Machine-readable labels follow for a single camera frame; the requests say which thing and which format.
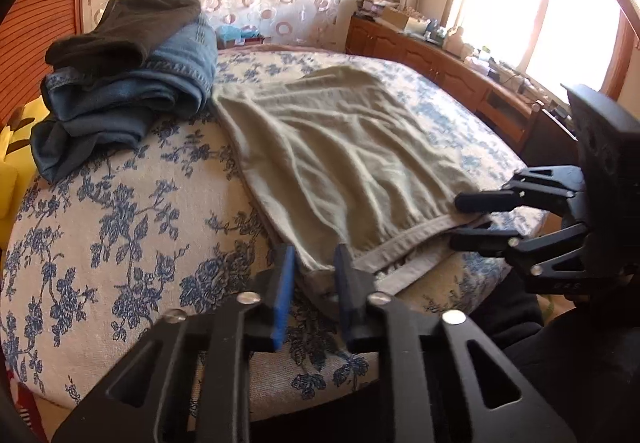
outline bed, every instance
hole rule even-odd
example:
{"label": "bed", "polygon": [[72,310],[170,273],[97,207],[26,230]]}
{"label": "bed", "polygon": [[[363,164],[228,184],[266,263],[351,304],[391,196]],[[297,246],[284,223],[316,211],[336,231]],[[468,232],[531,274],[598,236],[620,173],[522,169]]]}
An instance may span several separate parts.
{"label": "bed", "polygon": [[[376,74],[481,188],[524,166],[462,105],[393,62],[231,50],[220,54],[216,83],[295,79],[343,64]],[[524,234],[543,218],[526,208],[493,216]],[[55,186],[38,179],[27,191],[2,267],[6,361],[34,393],[71,409],[163,311],[215,308],[270,265],[270,248],[216,117],[161,118],[139,149],[98,156]],[[399,296],[419,311],[468,312],[507,271],[501,260],[456,253]],[[337,325],[296,290],[284,347],[254,355],[251,372],[257,420],[355,391],[376,378],[377,362],[349,354]]]}

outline window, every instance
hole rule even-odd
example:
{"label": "window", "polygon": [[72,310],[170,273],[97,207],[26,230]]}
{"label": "window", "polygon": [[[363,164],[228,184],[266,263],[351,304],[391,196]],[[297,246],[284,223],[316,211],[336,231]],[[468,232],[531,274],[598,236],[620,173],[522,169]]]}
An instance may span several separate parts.
{"label": "window", "polygon": [[620,20],[616,0],[457,0],[448,26],[542,84],[562,100],[560,84],[599,90]]}

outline wooden dresser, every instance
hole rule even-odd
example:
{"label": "wooden dresser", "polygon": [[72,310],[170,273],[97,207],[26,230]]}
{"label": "wooden dresser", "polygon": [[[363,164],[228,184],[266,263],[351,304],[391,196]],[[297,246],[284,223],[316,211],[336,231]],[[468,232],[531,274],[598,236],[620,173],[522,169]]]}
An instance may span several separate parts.
{"label": "wooden dresser", "polygon": [[475,113],[519,151],[531,107],[511,90],[472,70],[459,58],[376,22],[351,17],[346,53],[399,62],[415,69]]}

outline beige towel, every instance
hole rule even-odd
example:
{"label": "beige towel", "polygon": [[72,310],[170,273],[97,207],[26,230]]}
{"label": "beige towel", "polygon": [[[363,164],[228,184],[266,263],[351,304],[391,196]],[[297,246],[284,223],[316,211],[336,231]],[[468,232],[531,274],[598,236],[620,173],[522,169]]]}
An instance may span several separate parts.
{"label": "beige towel", "polygon": [[[298,251],[311,299],[333,293],[338,243],[358,269],[395,264],[395,293],[439,262],[423,251],[424,264],[404,271],[408,253],[475,219],[453,198],[476,186],[368,73],[332,67],[292,82],[219,84],[212,98],[267,226]],[[436,250],[446,257],[442,243]]]}

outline yellow cushion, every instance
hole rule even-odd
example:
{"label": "yellow cushion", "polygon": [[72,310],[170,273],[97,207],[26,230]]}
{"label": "yellow cushion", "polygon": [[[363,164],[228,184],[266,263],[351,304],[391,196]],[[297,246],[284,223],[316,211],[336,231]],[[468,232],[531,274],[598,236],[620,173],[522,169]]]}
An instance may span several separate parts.
{"label": "yellow cushion", "polygon": [[0,219],[6,217],[14,197],[18,169],[7,162],[0,162]]}
{"label": "yellow cushion", "polygon": [[31,102],[25,104],[24,109],[22,110],[22,119],[33,118],[34,120],[30,124],[14,131],[14,137],[12,137],[11,141],[16,142],[17,140],[28,140],[31,137],[31,129],[33,126],[38,122],[43,121],[47,115],[49,115],[49,110],[44,104],[42,97],[38,97],[37,99],[31,100]]}
{"label": "yellow cushion", "polygon": [[8,154],[5,163],[17,170],[18,176],[15,180],[14,192],[11,205],[3,219],[0,219],[0,249],[5,250],[9,243],[11,230],[14,227],[15,216],[22,203],[22,197],[33,182],[36,175],[36,164],[31,155],[31,149],[24,147]]}
{"label": "yellow cushion", "polygon": [[2,131],[0,131],[0,161],[4,160],[4,155],[6,154],[6,148],[9,147],[9,142],[11,142],[14,133],[12,133],[9,126],[5,126]]}

